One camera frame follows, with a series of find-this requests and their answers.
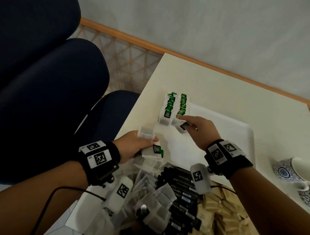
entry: black wristband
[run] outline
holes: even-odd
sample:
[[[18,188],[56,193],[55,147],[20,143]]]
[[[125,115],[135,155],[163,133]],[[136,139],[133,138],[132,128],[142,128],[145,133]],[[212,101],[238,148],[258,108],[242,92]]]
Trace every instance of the black wristband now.
[[[220,142],[223,141],[223,139],[216,140],[206,148],[205,159],[207,160],[211,171],[213,171],[217,175],[223,174],[227,179],[229,179],[238,169],[253,166],[253,164],[245,157],[244,152],[242,152],[239,147],[229,142],[226,143],[226,145],[224,146],[227,147],[227,145],[229,145],[228,147],[232,148],[233,150],[237,150],[237,152],[239,150],[238,155],[230,154],[230,151],[232,150],[227,150],[225,147],[223,147],[222,144],[220,144]],[[214,146],[215,144],[217,147],[213,147],[213,149],[218,149],[215,151],[217,151],[218,154],[223,154],[224,157],[227,159],[222,163],[217,161],[216,157],[213,156],[214,152],[211,153],[208,150],[208,148]]]
[[[115,146],[114,143],[112,142],[105,142],[105,147],[103,147],[104,149],[108,149],[111,155],[111,158],[119,163],[121,160],[121,156],[120,153],[117,149],[117,147]],[[87,177],[87,181],[88,181],[88,185],[100,185],[100,175],[98,175],[101,171],[102,174],[104,174],[106,172],[109,172],[110,169],[103,169],[103,165],[99,165],[98,167],[95,168],[90,168],[88,160],[87,160],[87,156],[84,155],[83,153],[79,153],[78,158],[76,159],[78,162],[80,162],[80,164],[82,165],[86,177]]]

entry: blue floral pattern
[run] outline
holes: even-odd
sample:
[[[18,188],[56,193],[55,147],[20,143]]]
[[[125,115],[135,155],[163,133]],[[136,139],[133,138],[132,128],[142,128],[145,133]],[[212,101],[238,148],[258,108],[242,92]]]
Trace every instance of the blue floral pattern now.
[[[298,191],[301,200],[310,207],[310,190],[308,191]]]
[[[293,169],[292,158],[284,159],[273,164],[272,170],[280,180],[289,182],[304,181]]]

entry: gray wall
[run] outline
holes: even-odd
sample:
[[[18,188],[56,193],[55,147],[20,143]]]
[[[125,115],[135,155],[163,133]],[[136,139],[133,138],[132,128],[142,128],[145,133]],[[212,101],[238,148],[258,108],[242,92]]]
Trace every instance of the gray wall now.
[[[82,17],[310,99],[309,0],[79,0]]]

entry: wire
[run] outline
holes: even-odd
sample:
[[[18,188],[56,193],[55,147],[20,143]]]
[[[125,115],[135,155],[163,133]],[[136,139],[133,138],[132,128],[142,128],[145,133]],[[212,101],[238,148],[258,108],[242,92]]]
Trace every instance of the wire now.
[[[43,207],[43,210],[42,210],[42,212],[41,212],[41,214],[40,214],[36,224],[34,225],[30,235],[34,235],[36,233],[36,231],[37,231],[37,229],[38,229],[38,227],[39,227],[39,225],[40,225],[40,223],[41,223],[41,221],[43,219],[43,216],[44,216],[44,214],[45,214],[45,212],[47,210],[47,207],[48,207],[48,205],[50,204],[50,202],[52,200],[52,197],[54,196],[55,192],[57,190],[59,190],[59,189],[71,189],[71,190],[76,190],[76,191],[81,191],[81,192],[89,193],[89,194],[91,194],[91,195],[93,195],[93,196],[95,196],[97,198],[100,198],[102,201],[105,201],[104,197],[101,197],[101,196],[99,196],[97,194],[94,194],[94,193],[92,193],[90,191],[87,191],[85,189],[82,189],[82,188],[69,187],[69,186],[62,186],[62,187],[55,188],[54,191],[50,194],[48,200],[46,201],[45,206]]]
[[[232,191],[231,189],[226,188],[226,187],[223,187],[223,186],[219,186],[219,185],[212,185],[211,188],[224,188],[224,189],[226,189],[226,190],[228,190],[228,191],[230,191],[230,192],[236,194],[236,192]]]

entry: table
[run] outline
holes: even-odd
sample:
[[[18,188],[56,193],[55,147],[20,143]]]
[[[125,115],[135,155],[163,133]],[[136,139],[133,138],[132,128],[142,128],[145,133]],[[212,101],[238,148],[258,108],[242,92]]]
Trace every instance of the table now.
[[[306,104],[165,54],[116,138],[141,125],[154,127],[163,96],[171,91],[186,93],[194,104],[249,124],[254,131],[256,169],[310,213],[297,191],[280,181],[271,168],[273,162],[285,158],[310,160],[310,112]],[[119,171],[128,167],[130,162]],[[98,187],[89,190],[106,194]],[[83,233],[99,203],[100,199],[84,193],[66,226]]]

